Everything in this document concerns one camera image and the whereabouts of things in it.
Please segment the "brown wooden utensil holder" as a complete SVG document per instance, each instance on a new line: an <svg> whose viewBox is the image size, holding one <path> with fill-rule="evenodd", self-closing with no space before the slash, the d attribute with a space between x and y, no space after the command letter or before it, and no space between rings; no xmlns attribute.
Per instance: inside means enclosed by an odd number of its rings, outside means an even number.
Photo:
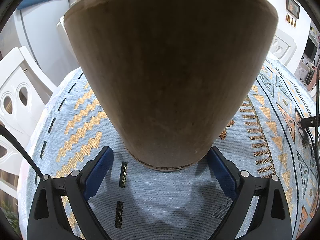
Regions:
<svg viewBox="0 0 320 240"><path fill-rule="evenodd" d="M164 171L207 154L249 93L277 23L267 0L80 0L65 14L125 148Z"/></svg>

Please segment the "patterned blue table mat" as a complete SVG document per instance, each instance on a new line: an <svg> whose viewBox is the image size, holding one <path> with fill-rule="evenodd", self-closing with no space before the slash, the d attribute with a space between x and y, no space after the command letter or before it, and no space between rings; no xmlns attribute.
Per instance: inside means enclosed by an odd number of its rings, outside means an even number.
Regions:
<svg viewBox="0 0 320 240"><path fill-rule="evenodd" d="M314 130L302 135L298 125L315 110L301 82L268 59L214 143L238 169L279 177L293 239L313 219L319 198L309 140ZM104 146L114 151L114 162L89 204L112 239L208 239L232 203L206 159L176 172L151 170L133 159L78 68L45 106L28 152L56 178L83 168Z"/></svg>

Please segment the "white chair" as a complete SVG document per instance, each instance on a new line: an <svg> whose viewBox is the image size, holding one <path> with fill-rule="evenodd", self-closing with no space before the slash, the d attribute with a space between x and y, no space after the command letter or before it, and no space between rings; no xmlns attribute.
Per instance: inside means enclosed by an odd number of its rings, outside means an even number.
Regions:
<svg viewBox="0 0 320 240"><path fill-rule="evenodd" d="M1 59L1 124L26 147L45 103L24 68L35 75L41 88L49 95L57 87L40 70L25 46L13 48Z"/></svg>
<svg viewBox="0 0 320 240"><path fill-rule="evenodd" d="M280 29L276 29L269 54L276 57L283 65L287 66L296 52L297 46L294 39Z"/></svg>

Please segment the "small framed picture lower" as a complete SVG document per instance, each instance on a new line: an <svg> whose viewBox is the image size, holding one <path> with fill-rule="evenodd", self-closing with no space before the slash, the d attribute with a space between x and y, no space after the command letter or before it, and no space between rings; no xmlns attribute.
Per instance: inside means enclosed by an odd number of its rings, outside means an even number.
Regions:
<svg viewBox="0 0 320 240"><path fill-rule="evenodd" d="M286 10L289 11L296 19L299 19L300 6L295 0L286 0Z"/></svg>

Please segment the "silver refrigerator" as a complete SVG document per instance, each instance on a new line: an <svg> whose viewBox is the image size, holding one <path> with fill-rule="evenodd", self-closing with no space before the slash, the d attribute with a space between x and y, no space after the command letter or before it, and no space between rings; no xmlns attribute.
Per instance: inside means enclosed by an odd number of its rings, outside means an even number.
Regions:
<svg viewBox="0 0 320 240"><path fill-rule="evenodd" d="M63 27L59 26L68 9L69 0L51 0L14 12L20 45L28 48L38 66L55 85L79 67Z"/></svg>

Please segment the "white chair far right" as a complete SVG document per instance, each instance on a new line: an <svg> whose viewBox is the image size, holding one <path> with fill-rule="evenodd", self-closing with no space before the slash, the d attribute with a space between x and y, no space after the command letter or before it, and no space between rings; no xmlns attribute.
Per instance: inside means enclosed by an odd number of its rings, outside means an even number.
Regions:
<svg viewBox="0 0 320 240"><path fill-rule="evenodd" d="M280 29L276 29L269 54L276 57L283 65L287 66L296 52L297 46L294 39Z"/></svg>

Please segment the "white chair near left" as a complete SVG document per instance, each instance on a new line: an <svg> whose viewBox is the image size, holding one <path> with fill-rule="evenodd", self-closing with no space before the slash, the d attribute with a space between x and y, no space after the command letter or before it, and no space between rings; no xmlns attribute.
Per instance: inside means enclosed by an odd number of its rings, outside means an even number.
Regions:
<svg viewBox="0 0 320 240"><path fill-rule="evenodd" d="M25 46L13 48L1 59L1 124L26 147L45 103L24 68L35 75L41 88L49 95L57 87L40 70Z"/></svg>

